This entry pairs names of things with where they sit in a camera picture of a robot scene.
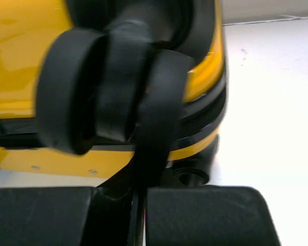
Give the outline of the yellow hard-shell suitcase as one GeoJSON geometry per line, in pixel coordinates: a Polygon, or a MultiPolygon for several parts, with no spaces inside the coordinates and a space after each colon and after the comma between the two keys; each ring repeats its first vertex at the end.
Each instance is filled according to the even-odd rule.
{"type": "Polygon", "coordinates": [[[0,1],[0,169],[206,184],[225,55],[219,1],[0,1]]]}

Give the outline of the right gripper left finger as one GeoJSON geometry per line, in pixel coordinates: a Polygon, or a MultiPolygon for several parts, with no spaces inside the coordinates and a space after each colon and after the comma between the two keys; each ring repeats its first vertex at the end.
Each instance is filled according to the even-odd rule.
{"type": "Polygon", "coordinates": [[[126,245],[130,193],[0,188],[0,245],[126,245]]]}

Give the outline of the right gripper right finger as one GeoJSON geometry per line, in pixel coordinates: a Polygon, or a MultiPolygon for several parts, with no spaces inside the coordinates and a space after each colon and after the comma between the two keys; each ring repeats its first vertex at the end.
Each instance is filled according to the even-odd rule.
{"type": "Polygon", "coordinates": [[[263,196],[250,187],[152,188],[146,245],[280,245],[263,196]]]}

